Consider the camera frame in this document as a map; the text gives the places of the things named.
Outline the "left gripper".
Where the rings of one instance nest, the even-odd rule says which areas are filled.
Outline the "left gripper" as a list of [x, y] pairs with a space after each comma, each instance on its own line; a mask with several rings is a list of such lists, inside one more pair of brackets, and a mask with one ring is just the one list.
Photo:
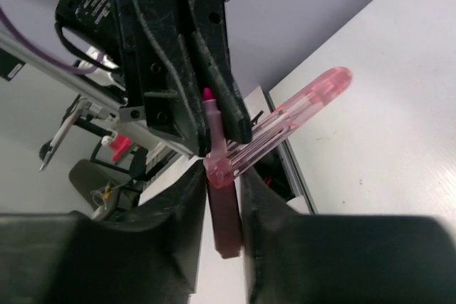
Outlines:
[[202, 93], [210, 88], [227, 139], [251, 142], [232, 74], [225, 1], [112, 0], [127, 90], [122, 121], [146, 121], [152, 134], [202, 156], [209, 148]]

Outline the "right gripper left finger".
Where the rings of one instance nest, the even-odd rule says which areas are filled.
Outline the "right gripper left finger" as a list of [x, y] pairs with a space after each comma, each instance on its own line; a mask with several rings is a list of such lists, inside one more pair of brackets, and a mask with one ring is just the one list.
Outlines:
[[195, 162], [115, 221], [1, 216], [3, 303], [186, 303], [195, 292], [206, 176]]

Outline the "pink highlighter pen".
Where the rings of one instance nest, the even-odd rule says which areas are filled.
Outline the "pink highlighter pen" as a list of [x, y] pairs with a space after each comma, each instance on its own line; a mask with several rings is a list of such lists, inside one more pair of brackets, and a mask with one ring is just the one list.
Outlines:
[[209, 88], [203, 90], [212, 143], [203, 164], [214, 245], [223, 259], [238, 257], [243, 246], [234, 180], [335, 100], [352, 80], [353, 73], [345, 67], [325, 71], [253, 126], [252, 141], [247, 144], [228, 143], [215, 96]]

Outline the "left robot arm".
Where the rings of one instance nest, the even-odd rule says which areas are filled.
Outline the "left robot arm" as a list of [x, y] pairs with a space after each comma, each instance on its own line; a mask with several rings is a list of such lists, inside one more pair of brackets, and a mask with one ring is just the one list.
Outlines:
[[225, 137], [252, 140], [231, 72], [224, 0], [59, 0], [55, 18], [57, 33], [69, 30], [114, 62], [127, 98], [122, 121], [144, 120], [155, 136], [205, 156], [209, 88]]

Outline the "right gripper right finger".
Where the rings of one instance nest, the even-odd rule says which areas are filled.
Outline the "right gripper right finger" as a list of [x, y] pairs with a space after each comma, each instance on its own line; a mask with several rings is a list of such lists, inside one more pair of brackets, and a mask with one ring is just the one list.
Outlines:
[[249, 303], [453, 303], [455, 244], [426, 216], [300, 214], [241, 178]]

